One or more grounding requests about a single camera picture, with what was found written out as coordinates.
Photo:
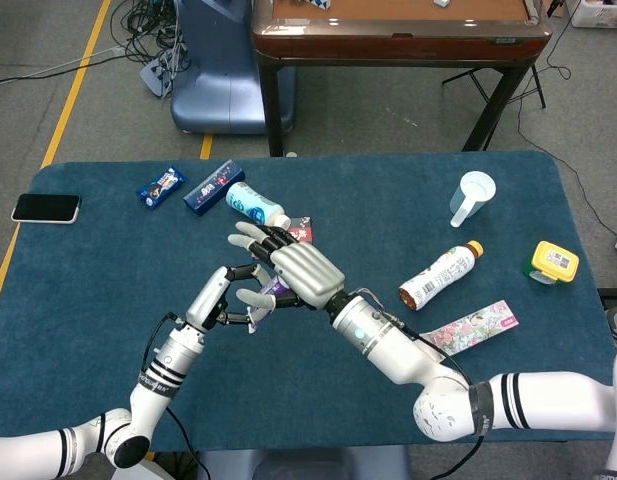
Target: white box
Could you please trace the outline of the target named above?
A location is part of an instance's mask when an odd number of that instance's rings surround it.
[[[617,5],[598,5],[586,0],[566,0],[573,27],[617,28]]]

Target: candy bar wrapper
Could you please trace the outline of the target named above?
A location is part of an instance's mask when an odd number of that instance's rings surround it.
[[[288,233],[298,242],[312,243],[312,219],[310,217],[291,218]]]
[[[163,202],[174,190],[181,187],[181,184],[186,180],[186,177],[179,170],[170,166],[152,182],[138,189],[137,195],[139,195],[139,199],[152,210]]]
[[[306,0],[308,3],[312,3],[314,6],[321,8],[322,10],[328,10],[330,8],[330,0]]]
[[[197,215],[203,215],[219,200],[226,196],[228,189],[246,178],[246,174],[232,160],[211,173],[203,182],[193,188],[184,197],[184,202]]]
[[[455,355],[517,325],[519,322],[508,304],[500,300],[421,336],[448,355]]]
[[[270,281],[264,285],[259,293],[264,295],[281,295],[289,290],[284,281],[279,278],[279,275],[275,275]],[[250,323],[248,324],[248,333],[255,333],[262,320],[272,313],[272,310],[265,310],[259,307],[248,307],[248,318]]]

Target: blue snack box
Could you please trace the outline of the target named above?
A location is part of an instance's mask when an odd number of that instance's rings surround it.
[[[246,174],[232,160],[228,160],[221,167],[211,173],[208,178],[193,188],[185,197],[184,202],[197,215],[203,215],[210,208],[226,196],[226,192],[233,183],[241,182]]]

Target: white plastic bottle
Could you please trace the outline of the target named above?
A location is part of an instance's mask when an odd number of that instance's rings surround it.
[[[453,247],[426,270],[399,287],[399,295],[406,305],[419,310],[451,283],[459,280],[475,266],[484,253],[476,240]]]
[[[226,203],[259,225],[281,227],[284,230],[290,227],[290,217],[283,207],[257,193],[245,182],[237,182],[228,189]]]

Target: brown tabletop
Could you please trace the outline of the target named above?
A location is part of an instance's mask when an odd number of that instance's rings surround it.
[[[258,53],[286,59],[522,62],[551,28],[539,0],[255,0]]]
[[[305,0],[278,0],[275,19],[345,19],[345,20],[513,20],[529,19],[520,0],[461,0],[445,8],[432,0],[331,0],[322,10]]]

